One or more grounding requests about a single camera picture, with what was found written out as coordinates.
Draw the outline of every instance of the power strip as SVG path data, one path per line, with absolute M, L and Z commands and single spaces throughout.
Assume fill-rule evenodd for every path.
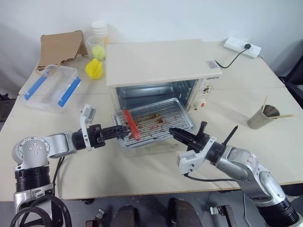
M 250 43 L 242 41 L 240 39 L 236 39 L 234 37 L 229 37 L 224 44 L 224 48 L 240 53 L 241 51 L 245 50 L 244 48 L 245 44 L 250 44 Z M 261 51 L 261 47 L 255 46 L 253 44 L 250 45 L 251 48 L 249 48 L 247 51 L 243 52 L 242 54 L 251 58 L 256 58 Z

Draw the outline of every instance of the yellow ball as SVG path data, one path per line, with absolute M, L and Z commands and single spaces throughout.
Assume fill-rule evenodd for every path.
M 97 58 L 99 61 L 104 60 L 106 56 L 104 47 L 100 45 L 94 46 L 91 53 L 93 54 L 94 58 Z

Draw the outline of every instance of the white sticker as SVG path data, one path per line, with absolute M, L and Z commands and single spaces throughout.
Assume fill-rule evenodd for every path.
M 211 68 L 211 69 L 217 69 L 218 66 L 216 64 L 215 61 L 206 61 L 207 65 Z

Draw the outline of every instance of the wooden skewer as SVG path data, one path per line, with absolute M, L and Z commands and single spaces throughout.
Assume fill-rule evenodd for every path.
M 294 117 L 293 114 L 287 114 L 287 115 L 281 115 L 281 116 L 273 116 L 270 117 L 271 119 L 276 119 L 276 118 L 284 118 L 284 117 Z
M 262 112 L 264 112 L 264 108 L 265 108 L 265 104 L 266 104 L 267 98 L 268 98 L 268 96 L 265 97 L 265 100 L 264 100 L 264 103 L 263 103 L 263 106 L 262 106 Z

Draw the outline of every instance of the oven tray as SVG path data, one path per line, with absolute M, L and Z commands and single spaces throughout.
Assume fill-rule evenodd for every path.
M 187 131 L 195 129 L 195 124 L 188 112 L 177 98 L 140 106 L 129 110 L 140 132 L 140 140 L 136 140 L 132 133 L 118 138 L 120 146 L 124 149 L 136 148 L 148 143 L 172 137 L 169 128 L 180 128 Z M 127 125 L 123 111 L 114 113 L 116 125 Z

